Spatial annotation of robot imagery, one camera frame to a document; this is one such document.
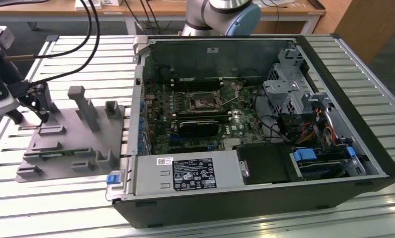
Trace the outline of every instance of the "aluminum extrusion table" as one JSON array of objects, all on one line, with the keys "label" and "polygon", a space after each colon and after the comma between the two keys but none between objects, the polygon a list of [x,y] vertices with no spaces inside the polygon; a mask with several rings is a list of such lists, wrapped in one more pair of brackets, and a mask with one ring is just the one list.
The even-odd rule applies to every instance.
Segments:
[{"label": "aluminum extrusion table", "polygon": [[[83,38],[63,36],[57,42],[46,42],[41,53],[70,50]],[[309,35],[307,39],[395,160],[395,97],[341,39],[330,35]],[[81,73],[50,82],[51,96],[61,108],[75,107],[67,91],[71,85],[79,84],[86,87],[86,97],[94,99],[95,106],[109,99],[130,105],[133,41],[134,36],[103,36],[91,65]],[[27,78],[38,80],[77,68],[93,47],[94,39],[90,39],[79,52],[37,60]],[[323,91],[321,82],[315,83]],[[129,108],[125,116],[129,121]],[[2,120],[0,237],[395,237],[395,184],[379,192],[362,194],[333,209],[138,230],[105,198],[106,176],[14,181],[31,134],[33,127],[21,129],[9,118]],[[126,128],[122,154],[127,151],[127,140]]]}]

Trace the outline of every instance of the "green circuit board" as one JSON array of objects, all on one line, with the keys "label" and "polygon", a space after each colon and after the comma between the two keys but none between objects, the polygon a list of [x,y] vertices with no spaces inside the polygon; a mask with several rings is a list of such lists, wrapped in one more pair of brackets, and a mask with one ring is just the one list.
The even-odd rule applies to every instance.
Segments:
[{"label": "green circuit board", "polygon": [[[147,100],[147,108],[153,154],[226,150],[223,142],[231,138],[239,138],[243,144],[265,141],[255,111],[251,108],[254,94],[250,88],[242,87],[238,80],[226,80],[225,86],[217,91],[199,92],[175,92],[167,85],[147,85],[146,97],[151,99]],[[219,124],[215,136],[183,138],[178,134],[177,119],[173,115],[199,109],[229,112],[230,119],[227,123]]]}]

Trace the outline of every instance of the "warning label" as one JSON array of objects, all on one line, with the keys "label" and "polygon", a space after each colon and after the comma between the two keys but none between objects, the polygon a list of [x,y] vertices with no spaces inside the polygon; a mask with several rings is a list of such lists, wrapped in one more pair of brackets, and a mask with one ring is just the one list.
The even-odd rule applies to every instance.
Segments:
[{"label": "warning label", "polygon": [[217,188],[211,158],[173,161],[173,171],[177,191]]}]

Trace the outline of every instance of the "blue tab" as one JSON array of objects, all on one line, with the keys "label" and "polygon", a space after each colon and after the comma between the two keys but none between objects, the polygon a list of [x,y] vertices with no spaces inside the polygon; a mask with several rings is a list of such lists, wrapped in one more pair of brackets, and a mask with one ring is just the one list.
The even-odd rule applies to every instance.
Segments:
[{"label": "blue tab", "polygon": [[317,154],[313,149],[299,149],[294,152],[295,160],[317,160]]},{"label": "blue tab", "polygon": [[350,146],[350,147],[347,147],[346,149],[347,149],[347,151],[349,151],[349,153],[350,153],[351,158],[353,158],[354,156],[357,156],[357,153],[355,153],[354,147]]},{"label": "blue tab", "polygon": [[302,160],[301,153],[298,151],[294,152],[294,157],[298,162]]},{"label": "blue tab", "polygon": [[119,179],[119,175],[109,175],[107,177],[106,177],[106,184],[119,184],[121,183],[121,181],[119,181],[121,179]]}]

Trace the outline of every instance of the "wooden table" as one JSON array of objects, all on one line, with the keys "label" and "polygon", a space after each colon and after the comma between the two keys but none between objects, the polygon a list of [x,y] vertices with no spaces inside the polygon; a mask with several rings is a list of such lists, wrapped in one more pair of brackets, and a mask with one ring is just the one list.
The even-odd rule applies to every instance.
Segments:
[{"label": "wooden table", "polygon": [[[75,11],[74,3],[74,0],[50,0],[45,3],[0,7],[0,22],[87,21],[86,12]],[[281,17],[278,17],[275,7],[262,8],[262,21],[305,21],[302,33],[313,33],[321,16],[326,14],[326,10],[315,9],[309,0],[298,0],[298,3],[301,6],[279,8]],[[138,19],[141,21],[147,20],[139,0],[129,0],[129,4]],[[150,4],[158,20],[185,21],[186,0],[151,0]],[[103,21],[125,21],[129,34],[137,35],[135,18],[125,3],[121,6],[102,6],[98,12],[99,19]]]}]

